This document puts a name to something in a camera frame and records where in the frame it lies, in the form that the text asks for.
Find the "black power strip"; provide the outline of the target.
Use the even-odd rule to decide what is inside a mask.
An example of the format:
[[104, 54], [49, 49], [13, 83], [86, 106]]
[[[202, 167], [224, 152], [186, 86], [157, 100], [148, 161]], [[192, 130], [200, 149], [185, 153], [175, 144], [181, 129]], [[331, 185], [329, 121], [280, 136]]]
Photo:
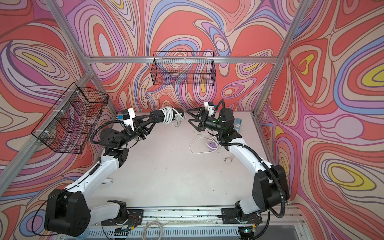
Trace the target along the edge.
[[185, 119], [182, 109], [175, 109], [170, 106], [162, 107], [159, 110], [150, 112], [150, 120], [163, 125], [172, 125], [178, 128]]

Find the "blue power strip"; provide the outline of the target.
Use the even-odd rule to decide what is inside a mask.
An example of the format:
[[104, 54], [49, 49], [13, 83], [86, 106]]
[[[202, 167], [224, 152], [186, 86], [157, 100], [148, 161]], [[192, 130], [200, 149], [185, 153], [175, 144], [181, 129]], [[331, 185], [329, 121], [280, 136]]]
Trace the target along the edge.
[[[235, 130], [236, 130], [236, 132], [240, 132], [240, 129], [241, 129], [241, 126], [242, 126], [242, 119], [239, 119], [239, 118], [235, 118], [235, 125], [234, 125], [234, 127], [235, 127]], [[209, 131], [207, 131], [207, 132], [203, 132], [203, 133], [199, 133], [198, 131], [194, 131], [194, 135], [195, 136], [197, 136], [197, 137], [195, 137], [191, 142], [190, 142], [190, 144], [189, 144], [189, 152], [191, 153], [191, 154], [193, 154], [193, 155], [203, 155], [203, 154], [211, 154], [211, 153], [215, 153], [215, 152], [217, 152], [219, 149], [221, 149], [221, 148], [223, 148], [223, 146], [221, 146], [219, 143], [218, 143], [218, 140], [216, 139], [216, 137], [215, 137], [215, 135], [213, 134], [213, 133], [210, 133]], [[220, 147], [216, 150], [216, 151], [211, 151], [208, 147], [207, 147], [207, 145], [206, 145], [206, 141], [208, 140], [208, 139], [214, 139], [219, 145], [220, 145]], [[205, 145], [206, 145], [206, 147], [207, 147], [207, 151], [200, 151], [200, 152], [194, 152], [193, 150], [192, 150], [192, 146], [193, 146], [193, 144], [197, 141], [197, 140], [204, 140], [205, 141]], [[225, 159], [224, 159], [224, 162], [225, 163], [230, 163], [230, 162], [232, 162], [233, 161], [233, 159], [234, 159], [234, 154], [232, 154], [230, 157], [225, 157]]]

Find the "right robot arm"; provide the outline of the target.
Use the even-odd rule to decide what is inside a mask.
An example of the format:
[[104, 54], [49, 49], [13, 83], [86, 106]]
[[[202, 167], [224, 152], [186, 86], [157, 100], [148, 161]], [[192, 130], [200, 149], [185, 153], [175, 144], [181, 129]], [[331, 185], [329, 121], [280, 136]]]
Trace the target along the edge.
[[222, 209], [223, 223], [259, 225], [264, 212], [268, 218], [283, 218], [290, 197], [285, 169], [264, 160], [245, 142], [236, 129], [234, 112], [225, 106], [224, 100], [217, 105], [206, 102], [204, 107], [186, 112], [192, 117], [188, 122], [195, 130], [215, 132], [217, 144], [240, 160], [254, 177], [251, 196], [237, 201], [233, 208]]

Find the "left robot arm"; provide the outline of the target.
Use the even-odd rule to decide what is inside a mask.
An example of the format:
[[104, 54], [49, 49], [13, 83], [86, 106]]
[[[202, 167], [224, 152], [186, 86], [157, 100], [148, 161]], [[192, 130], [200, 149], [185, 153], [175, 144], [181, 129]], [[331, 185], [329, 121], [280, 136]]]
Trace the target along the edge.
[[127, 160], [129, 149], [123, 146], [136, 138], [145, 139], [157, 119], [150, 115], [135, 118], [121, 117], [102, 124], [91, 134], [95, 145], [105, 148], [97, 163], [79, 179], [64, 189], [54, 189], [44, 202], [44, 229], [52, 235], [80, 236], [90, 225], [110, 221], [126, 225], [129, 219], [127, 204], [109, 200], [102, 206], [90, 207], [94, 191]]

